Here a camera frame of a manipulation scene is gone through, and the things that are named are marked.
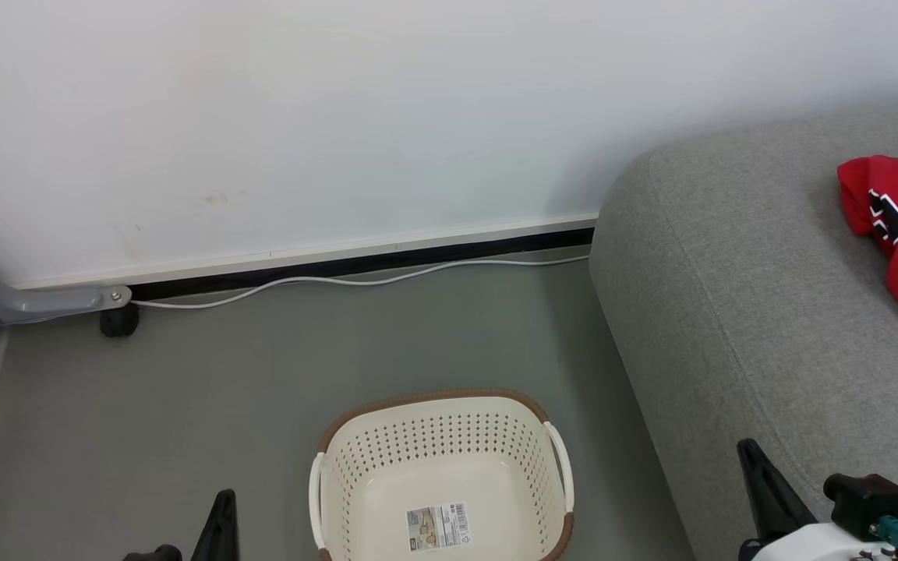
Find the white cable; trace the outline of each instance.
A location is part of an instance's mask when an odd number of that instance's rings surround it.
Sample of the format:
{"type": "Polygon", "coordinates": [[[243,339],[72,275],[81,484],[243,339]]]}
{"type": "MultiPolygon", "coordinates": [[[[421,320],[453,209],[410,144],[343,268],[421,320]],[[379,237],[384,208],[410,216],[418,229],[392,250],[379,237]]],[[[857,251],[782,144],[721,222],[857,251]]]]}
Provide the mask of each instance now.
{"type": "Polygon", "coordinates": [[[325,283],[325,284],[341,284],[343,287],[378,287],[381,284],[391,284],[396,283],[396,281],[406,281],[409,278],[413,277],[421,277],[422,274],[435,273],[436,270],[442,269],[452,269],[454,266],[467,266],[467,265],[517,265],[517,266],[551,266],[551,265],[563,265],[563,263],[573,263],[576,260],[584,260],[588,259],[588,256],[578,256],[578,258],[569,258],[569,259],[557,259],[557,260],[544,260],[544,262],[531,262],[531,260],[502,260],[502,259],[482,259],[482,260],[459,260],[458,262],[453,263],[442,263],[442,265],[432,266],[429,269],[424,270],[415,270],[414,273],[402,274],[400,277],[390,277],[390,278],[380,278],[380,280],[342,280],[341,278],[327,278],[327,277],[289,277],[289,278],[279,278],[279,280],[273,280],[271,283],[263,284],[261,287],[252,288],[252,290],[247,292],[242,292],[239,295],[235,295],[235,297],[225,298],[222,301],[216,302],[207,302],[207,303],[161,303],[161,302],[141,302],[141,301],[131,301],[136,303],[136,305],[143,305],[147,308],[162,308],[162,309],[207,309],[207,308],[217,308],[219,305],[225,305],[225,303],[237,302],[239,299],[248,298],[250,295],[259,294],[259,292],[264,291],[265,288],[277,287],[279,284],[290,284],[290,283],[325,283]]]}

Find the sofa seam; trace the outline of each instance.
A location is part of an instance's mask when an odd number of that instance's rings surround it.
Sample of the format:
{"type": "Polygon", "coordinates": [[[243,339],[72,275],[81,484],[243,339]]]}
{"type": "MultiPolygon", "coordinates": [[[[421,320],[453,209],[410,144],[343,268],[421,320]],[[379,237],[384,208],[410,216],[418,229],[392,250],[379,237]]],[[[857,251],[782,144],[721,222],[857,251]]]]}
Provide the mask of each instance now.
{"type": "Polygon", "coordinates": [[[695,266],[695,260],[691,258],[691,253],[685,248],[684,243],[681,241],[681,235],[677,233],[677,229],[674,227],[674,224],[671,223],[669,216],[667,216],[667,208],[664,205],[663,201],[660,199],[658,195],[658,189],[653,188],[656,185],[657,181],[653,177],[653,159],[656,156],[662,156],[663,152],[661,149],[655,149],[651,152],[646,158],[646,178],[649,180],[649,195],[653,198],[653,202],[656,203],[658,207],[658,211],[660,212],[660,216],[662,216],[664,224],[667,224],[667,230],[671,233],[671,238],[674,239],[674,244],[677,245],[677,248],[681,251],[681,255],[684,255],[684,265],[685,269],[688,270],[689,276],[691,276],[692,281],[694,281],[695,285],[698,285],[699,291],[702,293],[702,300],[705,303],[705,308],[708,310],[709,315],[712,316],[713,322],[716,324],[716,331],[719,333],[720,340],[723,341],[724,347],[727,348],[727,356],[730,356],[730,364],[733,365],[734,369],[737,370],[739,374],[739,379],[741,379],[742,383],[746,388],[748,388],[749,393],[753,397],[753,402],[755,402],[756,411],[758,411],[758,416],[762,419],[764,423],[766,423],[767,427],[769,427],[769,431],[771,436],[776,438],[776,441],[780,445],[781,455],[783,455],[783,461],[796,475],[801,479],[801,487],[805,490],[808,490],[810,494],[817,498],[826,498],[826,495],[823,494],[822,491],[817,490],[816,487],[812,485],[812,481],[799,465],[798,462],[794,460],[794,455],[791,450],[789,450],[789,446],[787,441],[781,436],[781,432],[778,429],[776,423],[771,419],[771,416],[767,414],[767,411],[764,408],[762,397],[751,383],[751,377],[748,374],[748,371],[744,367],[744,363],[739,359],[737,354],[737,349],[734,347],[734,342],[730,338],[730,333],[728,333],[727,328],[723,325],[723,319],[719,315],[719,310],[712,304],[712,295],[709,293],[709,288],[706,287],[705,281],[702,280],[701,274],[698,273],[698,268],[695,266]]]}

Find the barcode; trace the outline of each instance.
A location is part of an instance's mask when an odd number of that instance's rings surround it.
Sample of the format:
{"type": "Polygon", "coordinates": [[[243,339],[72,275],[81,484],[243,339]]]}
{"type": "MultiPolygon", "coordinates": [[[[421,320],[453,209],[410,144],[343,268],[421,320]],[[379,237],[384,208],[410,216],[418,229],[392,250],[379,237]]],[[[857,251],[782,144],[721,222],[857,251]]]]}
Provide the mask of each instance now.
{"type": "Polygon", "coordinates": [[[463,503],[457,503],[455,505],[456,508],[456,526],[459,528],[460,532],[470,532],[470,527],[466,522],[466,508],[463,507],[463,503]]]}

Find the laundry basket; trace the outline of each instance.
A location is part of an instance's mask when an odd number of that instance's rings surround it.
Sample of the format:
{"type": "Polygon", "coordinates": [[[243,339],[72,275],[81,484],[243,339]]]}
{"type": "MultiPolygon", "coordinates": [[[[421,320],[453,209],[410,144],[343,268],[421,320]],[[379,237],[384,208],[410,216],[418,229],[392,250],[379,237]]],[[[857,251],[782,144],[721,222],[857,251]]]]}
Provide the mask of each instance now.
{"type": "Polygon", "coordinates": [[[309,503],[322,561],[554,561],[574,528],[564,441],[510,390],[345,413],[314,458],[309,503]]]}

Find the white handle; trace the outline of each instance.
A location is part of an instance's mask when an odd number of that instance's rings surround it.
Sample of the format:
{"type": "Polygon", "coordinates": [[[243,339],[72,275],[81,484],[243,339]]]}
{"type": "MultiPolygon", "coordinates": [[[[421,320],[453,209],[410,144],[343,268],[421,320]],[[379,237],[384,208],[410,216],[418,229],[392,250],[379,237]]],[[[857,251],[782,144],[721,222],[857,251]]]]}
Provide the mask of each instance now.
{"type": "Polygon", "coordinates": [[[551,422],[544,422],[546,432],[550,434],[550,440],[553,440],[553,448],[557,451],[557,457],[560,458],[560,472],[564,476],[564,497],[567,498],[567,512],[574,512],[574,470],[571,469],[571,458],[567,455],[567,447],[564,446],[564,440],[560,437],[555,426],[551,422]]]}
{"type": "Polygon", "coordinates": [[[314,543],[317,549],[324,549],[324,535],[321,532],[321,461],[324,461],[324,452],[317,452],[314,463],[310,465],[310,487],[307,490],[307,502],[310,504],[310,531],[314,533],[314,543]]]}

